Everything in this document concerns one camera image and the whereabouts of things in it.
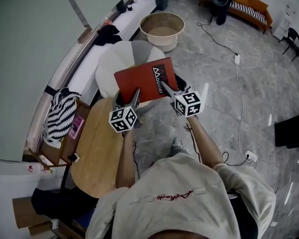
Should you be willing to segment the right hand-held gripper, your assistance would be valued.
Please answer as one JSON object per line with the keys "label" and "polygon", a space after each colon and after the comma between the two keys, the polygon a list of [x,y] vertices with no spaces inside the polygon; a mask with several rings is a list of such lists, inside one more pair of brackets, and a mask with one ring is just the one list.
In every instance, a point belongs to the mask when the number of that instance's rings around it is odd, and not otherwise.
{"label": "right hand-held gripper", "polygon": [[188,83],[180,76],[175,76],[178,91],[173,90],[164,81],[160,84],[164,91],[172,99],[172,107],[178,116],[184,116],[186,118],[197,116],[202,112],[203,104],[200,94],[194,90]]}

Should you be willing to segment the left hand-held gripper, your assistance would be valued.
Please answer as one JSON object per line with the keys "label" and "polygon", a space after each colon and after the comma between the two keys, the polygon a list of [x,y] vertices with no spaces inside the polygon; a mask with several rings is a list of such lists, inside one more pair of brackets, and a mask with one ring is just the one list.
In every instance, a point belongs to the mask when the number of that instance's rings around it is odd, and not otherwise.
{"label": "left hand-held gripper", "polygon": [[140,120],[136,113],[136,108],[139,106],[140,102],[140,89],[134,93],[131,104],[120,106],[118,104],[123,104],[123,96],[121,91],[118,90],[113,99],[113,109],[109,113],[109,125],[117,133],[123,133],[129,131],[132,128],[140,127]]}

